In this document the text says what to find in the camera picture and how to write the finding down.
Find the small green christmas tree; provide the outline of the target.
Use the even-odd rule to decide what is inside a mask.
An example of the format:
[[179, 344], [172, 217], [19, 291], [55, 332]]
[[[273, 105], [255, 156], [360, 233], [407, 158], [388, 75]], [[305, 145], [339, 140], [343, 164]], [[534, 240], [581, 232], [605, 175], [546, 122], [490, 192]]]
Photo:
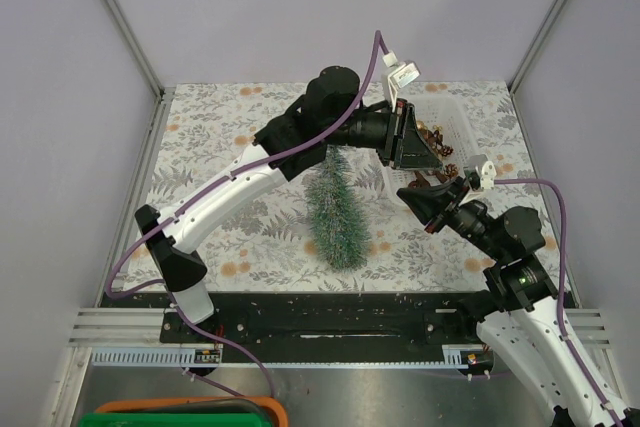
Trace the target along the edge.
[[363, 204], [349, 181], [350, 173], [341, 149], [330, 146], [305, 189], [317, 254], [334, 272], [359, 269], [367, 263], [369, 227]]

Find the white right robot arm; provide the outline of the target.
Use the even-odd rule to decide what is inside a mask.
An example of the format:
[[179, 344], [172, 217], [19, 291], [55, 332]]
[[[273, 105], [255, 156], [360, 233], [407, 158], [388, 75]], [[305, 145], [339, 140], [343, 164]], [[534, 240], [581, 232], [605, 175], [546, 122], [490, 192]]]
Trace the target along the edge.
[[490, 347], [533, 396], [550, 426], [636, 426], [639, 411], [615, 392], [587, 353], [554, 282], [536, 253], [545, 239], [538, 212], [514, 206], [498, 217], [466, 201], [462, 178], [401, 188], [398, 197], [429, 234], [449, 228], [494, 262], [486, 289], [461, 300], [455, 330]]

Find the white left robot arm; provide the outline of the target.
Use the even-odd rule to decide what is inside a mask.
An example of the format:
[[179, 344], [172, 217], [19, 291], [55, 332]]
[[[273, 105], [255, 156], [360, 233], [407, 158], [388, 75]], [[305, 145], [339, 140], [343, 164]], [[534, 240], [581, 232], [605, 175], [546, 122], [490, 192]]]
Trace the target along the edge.
[[140, 207], [135, 221], [174, 303], [182, 330], [205, 342], [217, 329], [205, 286], [200, 243], [246, 204], [322, 162], [329, 146], [374, 149], [385, 166], [436, 168], [441, 162], [419, 135], [414, 107], [398, 92], [417, 79], [414, 63], [397, 62], [382, 77], [384, 99], [366, 107], [364, 82], [347, 67], [325, 68], [253, 143], [189, 199], [162, 210]]

